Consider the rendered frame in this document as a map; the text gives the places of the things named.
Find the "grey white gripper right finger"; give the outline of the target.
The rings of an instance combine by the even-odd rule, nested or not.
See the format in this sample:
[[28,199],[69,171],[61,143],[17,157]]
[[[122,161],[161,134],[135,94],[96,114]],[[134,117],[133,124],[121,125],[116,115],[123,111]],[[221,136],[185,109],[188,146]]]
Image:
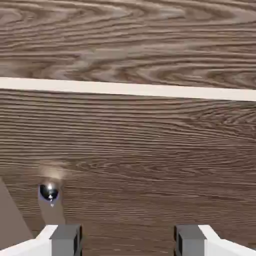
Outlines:
[[173,237],[174,256],[256,256],[256,248],[222,239],[207,224],[175,225]]

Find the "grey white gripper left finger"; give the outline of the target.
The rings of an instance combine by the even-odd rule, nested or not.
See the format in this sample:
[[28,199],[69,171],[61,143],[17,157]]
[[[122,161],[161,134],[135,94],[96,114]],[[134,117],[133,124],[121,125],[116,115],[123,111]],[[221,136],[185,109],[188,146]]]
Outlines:
[[46,225],[34,239],[0,250],[0,256],[82,256],[79,224]]

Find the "brown wooden cabinet door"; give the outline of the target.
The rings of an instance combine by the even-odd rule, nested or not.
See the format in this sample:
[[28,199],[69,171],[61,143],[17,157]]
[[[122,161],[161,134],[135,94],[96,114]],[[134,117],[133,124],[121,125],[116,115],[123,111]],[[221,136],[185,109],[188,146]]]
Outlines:
[[256,247],[256,102],[0,89],[0,177],[33,234],[56,179],[84,256],[173,256],[175,224]]
[[256,0],[0,0],[0,76],[256,90]]

